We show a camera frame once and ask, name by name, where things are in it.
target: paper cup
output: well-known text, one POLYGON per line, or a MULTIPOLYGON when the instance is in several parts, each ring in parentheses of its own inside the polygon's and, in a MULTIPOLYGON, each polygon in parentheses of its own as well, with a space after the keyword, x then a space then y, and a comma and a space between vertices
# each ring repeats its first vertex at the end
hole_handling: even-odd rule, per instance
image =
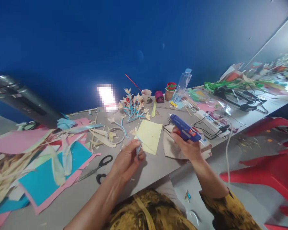
POLYGON ((149 89, 142 90, 142 96, 144 103, 148 103, 150 101, 151 91, 149 89))
POLYGON ((174 93, 176 92, 176 90, 174 91, 169 91, 167 88, 165 88, 165 100, 170 101, 174 95, 174 93))

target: thermos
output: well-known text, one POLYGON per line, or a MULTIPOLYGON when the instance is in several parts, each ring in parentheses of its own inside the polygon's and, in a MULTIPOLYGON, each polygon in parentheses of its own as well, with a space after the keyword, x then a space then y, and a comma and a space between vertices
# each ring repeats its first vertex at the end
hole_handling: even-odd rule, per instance
POLYGON ((9 75, 0 73, 0 101, 19 110, 38 123, 55 129, 63 115, 51 108, 29 88, 9 75))

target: water bottle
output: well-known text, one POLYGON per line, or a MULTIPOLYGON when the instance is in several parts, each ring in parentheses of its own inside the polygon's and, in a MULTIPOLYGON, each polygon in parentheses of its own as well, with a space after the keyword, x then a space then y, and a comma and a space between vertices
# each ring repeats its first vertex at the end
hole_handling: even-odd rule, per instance
POLYGON ((180 102, 181 98, 184 96, 184 91, 187 88, 189 81, 192 77, 192 74, 190 74, 191 71, 191 69, 186 69, 186 71, 182 73, 178 86, 176 88, 176 92, 174 94, 174 102, 180 102))

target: black scissors handle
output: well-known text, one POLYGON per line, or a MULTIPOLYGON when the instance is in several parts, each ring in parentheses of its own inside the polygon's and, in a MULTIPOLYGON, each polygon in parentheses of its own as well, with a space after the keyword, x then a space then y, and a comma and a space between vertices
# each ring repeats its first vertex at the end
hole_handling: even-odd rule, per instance
POLYGON ((106 177, 106 176, 107 176, 106 174, 98 174, 98 175, 96 176, 96 180, 97 180, 98 184, 101 184, 100 179, 101 179, 102 177, 106 177))
POLYGON ((101 159, 101 161, 99 162, 99 168, 100 167, 102 167, 102 166, 105 166, 105 165, 107 165, 109 162, 111 162, 113 160, 113 156, 111 156, 111 155, 107 155, 107 156, 105 156, 103 159, 101 159), (108 160, 108 161, 106 161, 106 162, 104 162, 104 160, 106 159, 106 158, 108 158, 108 157, 110 157, 110 160, 108 160))

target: blue glue gun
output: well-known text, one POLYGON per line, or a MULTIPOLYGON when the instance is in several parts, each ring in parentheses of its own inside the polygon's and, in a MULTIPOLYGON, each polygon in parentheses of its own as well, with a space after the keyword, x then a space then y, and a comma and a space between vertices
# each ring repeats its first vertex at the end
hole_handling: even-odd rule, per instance
POLYGON ((196 128, 188 125, 183 120, 181 120, 178 116, 174 114, 170 114, 169 120, 172 124, 174 124, 179 129, 178 135, 184 141, 191 140, 193 142, 197 142, 202 139, 202 136, 199 134, 196 128))

